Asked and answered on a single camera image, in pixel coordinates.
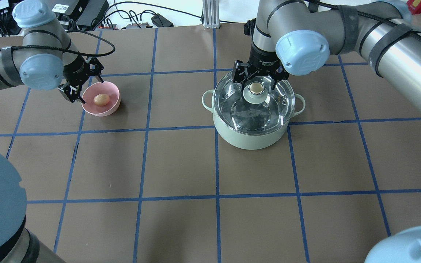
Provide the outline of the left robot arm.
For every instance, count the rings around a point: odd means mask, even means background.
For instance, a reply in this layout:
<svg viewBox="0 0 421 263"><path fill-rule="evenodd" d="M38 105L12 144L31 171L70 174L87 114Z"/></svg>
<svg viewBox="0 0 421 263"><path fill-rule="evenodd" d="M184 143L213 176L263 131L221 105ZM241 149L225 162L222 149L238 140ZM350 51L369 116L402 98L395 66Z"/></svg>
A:
<svg viewBox="0 0 421 263"><path fill-rule="evenodd" d="M13 9L23 31L21 46L0 50L0 91L26 85L58 89L66 100L84 103L81 89L90 77L103 82L103 65L94 54L80 53L45 2L25 0Z"/></svg>

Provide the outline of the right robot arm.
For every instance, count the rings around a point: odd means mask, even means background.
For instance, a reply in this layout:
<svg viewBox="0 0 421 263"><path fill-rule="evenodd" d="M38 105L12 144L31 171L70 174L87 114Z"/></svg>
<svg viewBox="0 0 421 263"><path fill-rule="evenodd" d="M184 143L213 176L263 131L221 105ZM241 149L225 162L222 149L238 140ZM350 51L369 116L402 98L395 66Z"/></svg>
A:
<svg viewBox="0 0 421 263"><path fill-rule="evenodd" d="M307 75L330 56L355 51L421 112L421 28L411 23L406 3L327 8L311 13L304 0L261 0L257 17L244 29L252 37L250 59L235 62L233 82Z"/></svg>

